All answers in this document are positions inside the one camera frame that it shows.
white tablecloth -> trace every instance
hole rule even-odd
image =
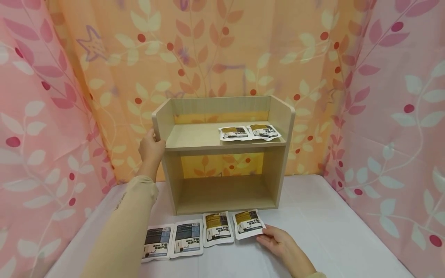
[[[198,219],[173,216],[165,183],[150,225]],[[71,241],[46,278],[77,278],[102,226],[125,186],[112,189]],[[286,230],[328,278],[413,278],[380,239],[320,176],[285,177],[279,209],[260,210],[267,224]],[[290,275],[254,238],[204,249],[204,255],[141,264],[146,278],[289,278]]]

pink curtain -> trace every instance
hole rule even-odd
[[[1,0],[0,277],[43,277],[116,184],[43,2]]]
[[[377,2],[344,105],[332,117],[325,172],[425,278],[445,274],[444,13],[442,0]]]

white packet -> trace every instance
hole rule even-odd
[[[266,228],[258,216],[258,210],[247,210],[232,215],[235,223],[235,237],[237,240],[249,238],[263,233]]]
[[[195,256],[204,253],[202,246],[202,219],[175,223],[170,258]]]
[[[168,248],[172,244],[174,225],[150,226],[145,237],[142,262],[169,260]]]
[[[221,141],[248,141],[252,135],[245,126],[228,126],[219,128],[219,139]]]
[[[263,139],[270,141],[281,137],[281,134],[272,125],[248,125],[247,130],[253,140]]]
[[[233,243],[232,225],[230,225],[229,212],[218,214],[203,214],[204,247],[210,247],[222,243]]]

wooden shelf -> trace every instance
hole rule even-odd
[[[275,208],[262,175],[184,179],[177,214]]]
[[[180,116],[210,119],[218,114],[231,115],[232,120],[258,114],[263,121],[175,122]],[[177,214],[278,207],[295,120],[293,107],[274,96],[168,99],[153,112],[152,120],[157,139],[166,140],[162,167]],[[273,125],[282,137],[271,141],[219,139],[218,128],[253,124]],[[184,178],[181,157],[223,153],[263,153],[261,174]]]
[[[268,121],[246,121],[231,123],[203,123],[175,125],[167,139],[166,151],[191,151],[211,149],[258,148],[264,146],[285,146],[282,137],[272,141],[251,140],[225,142],[219,139],[219,128],[226,126],[270,125]]]

beige sleeve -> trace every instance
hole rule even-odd
[[[321,272],[317,272],[317,273],[314,273],[312,275],[309,275],[309,277],[307,277],[307,278],[326,278],[326,275],[324,275]]]
[[[135,278],[144,250],[158,188],[146,176],[134,177],[94,243],[81,278]]]

